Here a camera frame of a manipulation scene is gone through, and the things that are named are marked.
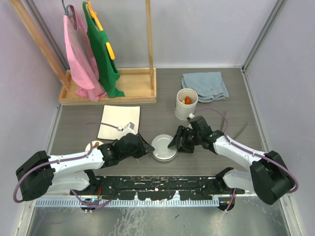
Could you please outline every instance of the paper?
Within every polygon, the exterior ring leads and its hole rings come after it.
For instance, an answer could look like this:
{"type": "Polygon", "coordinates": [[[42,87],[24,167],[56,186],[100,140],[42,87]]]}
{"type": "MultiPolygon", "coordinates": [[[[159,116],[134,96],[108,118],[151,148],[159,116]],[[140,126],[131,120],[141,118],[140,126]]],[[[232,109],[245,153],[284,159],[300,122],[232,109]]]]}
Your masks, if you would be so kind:
{"type": "MultiPolygon", "coordinates": [[[[102,123],[121,126],[124,128],[129,122],[134,124],[134,133],[139,131],[140,107],[118,107],[104,106],[102,123]]],[[[98,131],[99,139],[115,140],[122,137],[122,132],[106,125],[100,125],[98,131]]]]}

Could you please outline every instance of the pink garment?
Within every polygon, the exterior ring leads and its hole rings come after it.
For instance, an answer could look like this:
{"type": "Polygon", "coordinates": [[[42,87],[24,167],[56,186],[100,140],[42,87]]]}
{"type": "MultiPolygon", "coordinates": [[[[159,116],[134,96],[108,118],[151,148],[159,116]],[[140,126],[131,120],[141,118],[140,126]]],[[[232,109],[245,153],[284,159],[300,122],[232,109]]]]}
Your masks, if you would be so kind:
{"type": "Polygon", "coordinates": [[[97,63],[78,12],[75,11],[77,30],[74,28],[73,17],[63,17],[64,41],[68,62],[73,81],[80,86],[76,94],[80,97],[89,97],[97,102],[98,98],[107,95],[103,86],[99,83],[97,63]]]}

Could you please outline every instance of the blue cloth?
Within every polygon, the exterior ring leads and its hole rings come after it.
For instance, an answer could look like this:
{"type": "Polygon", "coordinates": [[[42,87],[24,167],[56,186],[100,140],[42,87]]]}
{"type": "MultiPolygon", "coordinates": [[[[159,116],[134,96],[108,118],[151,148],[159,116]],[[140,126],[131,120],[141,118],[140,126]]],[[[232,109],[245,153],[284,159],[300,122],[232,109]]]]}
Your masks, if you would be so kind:
{"type": "Polygon", "coordinates": [[[196,91],[199,102],[229,98],[221,72],[182,74],[182,86],[196,91]]]}

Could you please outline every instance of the clothes hanger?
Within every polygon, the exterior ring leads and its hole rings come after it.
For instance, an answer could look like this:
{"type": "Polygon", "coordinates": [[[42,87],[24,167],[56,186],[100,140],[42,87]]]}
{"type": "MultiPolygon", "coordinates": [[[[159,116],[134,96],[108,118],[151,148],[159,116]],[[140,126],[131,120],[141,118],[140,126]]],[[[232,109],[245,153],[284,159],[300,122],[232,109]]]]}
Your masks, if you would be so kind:
{"type": "MultiPolygon", "coordinates": [[[[87,6],[88,6],[88,10],[90,12],[90,15],[91,15],[92,19],[94,19],[94,21],[96,23],[96,26],[98,27],[98,29],[100,31],[103,31],[103,27],[100,24],[100,22],[99,22],[99,20],[98,20],[98,18],[96,16],[96,12],[94,12],[93,9],[92,9],[92,5],[91,5],[91,1],[90,0],[88,0],[87,6]]],[[[114,54],[113,48],[112,48],[112,46],[110,45],[109,42],[106,42],[106,47],[107,47],[107,51],[108,51],[108,54],[110,56],[110,59],[114,60],[115,59],[115,54],[114,54]]]]}
{"type": "Polygon", "coordinates": [[[73,20],[74,20],[74,29],[77,30],[77,18],[75,16],[75,12],[74,12],[74,7],[72,5],[68,5],[67,7],[65,7],[64,5],[64,0],[61,0],[62,4],[63,4],[63,9],[64,9],[64,14],[65,16],[67,16],[69,19],[71,17],[73,17],[73,20]]]}

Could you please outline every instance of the wooden tray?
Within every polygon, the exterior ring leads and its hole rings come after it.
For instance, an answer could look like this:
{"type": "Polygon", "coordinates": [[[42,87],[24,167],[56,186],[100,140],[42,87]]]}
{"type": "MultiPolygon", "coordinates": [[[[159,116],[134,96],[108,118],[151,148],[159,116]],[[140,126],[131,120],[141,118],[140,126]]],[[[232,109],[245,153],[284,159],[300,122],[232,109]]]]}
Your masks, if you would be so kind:
{"type": "Polygon", "coordinates": [[[66,72],[66,78],[70,83],[69,91],[62,86],[59,102],[62,105],[102,105],[102,104],[135,104],[157,102],[157,73],[154,69],[153,79],[150,79],[150,68],[122,68],[119,69],[120,78],[116,88],[125,93],[125,97],[102,97],[98,102],[92,102],[89,98],[82,98],[75,92],[78,85],[71,78],[71,72],[66,72]]]}

